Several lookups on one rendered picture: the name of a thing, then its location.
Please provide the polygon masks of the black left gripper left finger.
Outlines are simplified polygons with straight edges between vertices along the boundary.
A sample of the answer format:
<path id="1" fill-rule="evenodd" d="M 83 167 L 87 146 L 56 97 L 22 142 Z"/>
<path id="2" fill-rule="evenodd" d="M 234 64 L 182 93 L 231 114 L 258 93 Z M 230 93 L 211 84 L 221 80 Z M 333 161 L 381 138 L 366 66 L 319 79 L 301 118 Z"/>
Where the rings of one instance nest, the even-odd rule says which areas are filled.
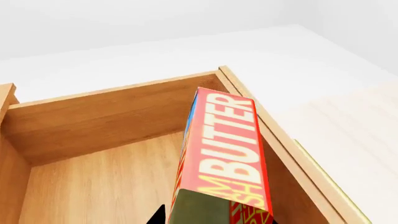
<path id="1" fill-rule="evenodd" d="M 161 205 L 146 224 L 165 224 L 165 205 Z"/>

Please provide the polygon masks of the red butter box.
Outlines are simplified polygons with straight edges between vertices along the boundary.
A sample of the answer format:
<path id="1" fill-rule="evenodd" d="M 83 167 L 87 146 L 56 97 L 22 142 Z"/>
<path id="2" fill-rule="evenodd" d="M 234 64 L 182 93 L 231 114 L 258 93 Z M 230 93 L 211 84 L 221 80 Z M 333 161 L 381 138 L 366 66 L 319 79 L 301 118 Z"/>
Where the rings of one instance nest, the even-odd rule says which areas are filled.
<path id="1" fill-rule="evenodd" d="M 272 216 L 253 100 L 198 88 L 165 224 L 271 224 Z"/>

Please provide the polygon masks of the wooden drawer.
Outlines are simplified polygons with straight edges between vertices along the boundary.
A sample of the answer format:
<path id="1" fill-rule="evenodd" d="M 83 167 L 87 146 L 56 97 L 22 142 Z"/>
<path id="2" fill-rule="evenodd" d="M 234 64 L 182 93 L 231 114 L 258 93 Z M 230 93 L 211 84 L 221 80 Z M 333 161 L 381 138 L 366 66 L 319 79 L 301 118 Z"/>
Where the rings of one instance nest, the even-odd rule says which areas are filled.
<path id="1" fill-rule="evenodd" d="M 371 224 L 228 67 L 9 106 L 0 224 L 144 224 L 170 215 L 198 88 L 252 99 L 278 224 Z"/>

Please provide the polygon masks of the wooden cabinet body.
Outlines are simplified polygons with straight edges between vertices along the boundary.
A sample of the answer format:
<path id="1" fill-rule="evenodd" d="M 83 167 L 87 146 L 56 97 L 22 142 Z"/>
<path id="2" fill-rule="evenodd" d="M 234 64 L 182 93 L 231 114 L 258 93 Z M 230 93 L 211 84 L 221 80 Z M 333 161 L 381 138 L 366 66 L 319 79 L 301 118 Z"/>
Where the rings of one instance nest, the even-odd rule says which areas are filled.
<path id="1" fill-rule="evenodd" d="M 16 86 L 13 83 L 0 85 L 0 125 L 6 115 L 9 106 L 19 104 L 15 96 Z"/>

